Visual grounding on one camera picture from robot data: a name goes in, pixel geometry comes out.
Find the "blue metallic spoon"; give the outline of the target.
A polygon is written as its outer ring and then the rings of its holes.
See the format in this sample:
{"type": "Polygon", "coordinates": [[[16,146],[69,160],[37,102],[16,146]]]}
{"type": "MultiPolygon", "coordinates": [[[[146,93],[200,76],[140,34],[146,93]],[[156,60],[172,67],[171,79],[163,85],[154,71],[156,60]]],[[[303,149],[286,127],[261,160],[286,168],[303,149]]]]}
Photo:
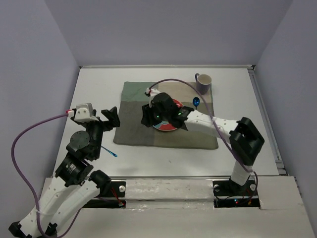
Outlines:
{"type": "Polygon", "coordinates": [[[200,98],[194,97],[192,103],[193,103],[195,109],[197,109],[197,107],[198,107],[199,104],[200,104],[200,98]]]}

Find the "purple mug cream inside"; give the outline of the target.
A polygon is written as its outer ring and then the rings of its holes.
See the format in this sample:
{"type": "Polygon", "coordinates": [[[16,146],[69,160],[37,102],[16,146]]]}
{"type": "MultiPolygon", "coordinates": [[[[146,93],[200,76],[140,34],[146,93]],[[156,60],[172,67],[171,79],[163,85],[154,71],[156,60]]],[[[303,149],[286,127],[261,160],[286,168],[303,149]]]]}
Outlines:
{"type": "Polygon", "coordinates": [[[196,81],[196,89],[198,90],[200,94],[204,95],[209,92],[211,88],[211,82],[212,82],[212,79],[209,75],[196,73],[195,81],[196,81]]]}

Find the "red floral plate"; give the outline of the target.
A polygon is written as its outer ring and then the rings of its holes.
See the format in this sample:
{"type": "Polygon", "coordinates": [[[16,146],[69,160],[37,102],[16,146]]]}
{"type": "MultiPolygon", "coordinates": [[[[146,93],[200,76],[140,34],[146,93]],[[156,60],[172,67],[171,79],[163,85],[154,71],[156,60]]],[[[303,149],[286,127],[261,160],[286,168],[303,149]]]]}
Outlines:
{"type": "MultiPolygon", "coordinates": [[[[173,101],[179,108],[183,106],[183,104],[180,101],[178,101],[176,99],[173,99],[173,101]]],[[[172,124],[170,124],[167,121],[162,121],[161,123],[159,123],[157,125],[153,125],[153,128],[155,128],[159,131],[165,131],[165,132],[177,130],[177,128],[175,128],[172,124]]]]}

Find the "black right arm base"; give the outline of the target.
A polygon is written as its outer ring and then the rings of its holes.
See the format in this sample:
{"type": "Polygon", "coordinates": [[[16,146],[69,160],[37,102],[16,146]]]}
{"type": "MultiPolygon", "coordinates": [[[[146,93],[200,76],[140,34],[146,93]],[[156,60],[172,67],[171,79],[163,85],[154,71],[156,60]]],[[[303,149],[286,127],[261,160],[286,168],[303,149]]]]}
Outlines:
{"type": "Polygon", "coordinates": [[[215,208],[260,208],[260,200],[256,191],[257,183],[250,179],[242,187],[231,184],[230,180],[213,181],[215,208]]]}

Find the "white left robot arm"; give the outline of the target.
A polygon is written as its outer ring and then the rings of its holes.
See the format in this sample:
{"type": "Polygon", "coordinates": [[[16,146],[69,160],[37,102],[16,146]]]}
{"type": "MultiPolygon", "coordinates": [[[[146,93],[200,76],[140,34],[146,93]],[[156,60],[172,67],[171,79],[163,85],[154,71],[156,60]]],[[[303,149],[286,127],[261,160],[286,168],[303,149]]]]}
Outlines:
{"type": "Polygon", "coordinates": [[[117,108],[102,110],[103,121],[92,104],[80,104],[68,110],[64,117],[82,126],[84,130],[72,134],[66,146],[67,153],[55,171],[47,190],[35,199],[35,207],[8,230],[17,238],[58,237],[62,226],[77,217],[80,209],[91,199],[102,198],[108,192],[116,196],[111,178],[101,170],[94,170],[89,162],[100,157],[103,134],[120,127],[117,108]]]}

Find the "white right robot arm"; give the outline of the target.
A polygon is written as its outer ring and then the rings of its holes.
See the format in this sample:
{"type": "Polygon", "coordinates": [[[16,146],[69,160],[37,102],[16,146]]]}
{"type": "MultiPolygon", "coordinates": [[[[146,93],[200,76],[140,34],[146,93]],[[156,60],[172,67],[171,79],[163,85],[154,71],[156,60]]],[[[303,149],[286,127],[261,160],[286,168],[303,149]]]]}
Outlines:
{"type": "Polygon", "coordinates": [[[240,194],[246,189],[255,159],[264,145],[264,138],[249,118],[220,119],[191,107],[179,107],[167,93],[156,89],[148,90],[145,94],[150,100],[142,106],[141,123],[144,126],[151,127],[167,121],[177,129],[222,139],[236,160],[228,189],[233,194],[240,194]]]}

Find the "blue metallic fork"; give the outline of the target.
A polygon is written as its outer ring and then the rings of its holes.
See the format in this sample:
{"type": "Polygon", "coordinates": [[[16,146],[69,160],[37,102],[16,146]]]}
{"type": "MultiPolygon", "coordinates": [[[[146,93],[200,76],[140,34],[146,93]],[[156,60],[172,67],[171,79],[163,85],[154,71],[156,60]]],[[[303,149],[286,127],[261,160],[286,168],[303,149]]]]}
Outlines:
{"type": "Polygon", "coordinates": [[[114,152],[108,150],[107,148],[105,148],[104,146],[101,146],[102,149],[106,150],[108,153],[110,153],[112,156],[117,157],[118,155],[115,154],[114,152]]]}

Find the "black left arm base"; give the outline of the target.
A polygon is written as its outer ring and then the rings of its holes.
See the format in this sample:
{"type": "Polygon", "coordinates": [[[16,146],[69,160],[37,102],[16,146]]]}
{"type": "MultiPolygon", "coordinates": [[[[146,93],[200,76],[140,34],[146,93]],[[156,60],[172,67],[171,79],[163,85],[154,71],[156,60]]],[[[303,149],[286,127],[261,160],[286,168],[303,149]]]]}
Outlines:
{"type": "Polygon", "coordinates": [[[93,188],[98,194],[91,198],[83,208],[125,208],[126,181],[112,181],[111,178],[101,170],[93,171],[88,178],[88,182],[93,182],[93,188]]]}

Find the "green beige patchwork cloth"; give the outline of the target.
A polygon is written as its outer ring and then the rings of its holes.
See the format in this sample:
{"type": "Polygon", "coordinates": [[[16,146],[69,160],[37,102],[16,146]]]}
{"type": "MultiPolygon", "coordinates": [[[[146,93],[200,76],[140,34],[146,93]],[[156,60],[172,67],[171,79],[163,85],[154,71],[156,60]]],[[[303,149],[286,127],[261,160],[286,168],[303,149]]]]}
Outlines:
{"type": "MultiPolygon", "coordinates": [[[[154,82],[124,82],[118,112],[120,127],[116,128],[113,142],[118,145],[154,146],[182,149],[218,149],[217,138],[202,132],[176,129],[162,131],[141,124],[142,106],[149,103],[145,90],[154,82]]],[[[182,105],[195,108],[192,104],[197,93],[180,82],[163,82],[154,88],[165,92],[182,105]]]]}

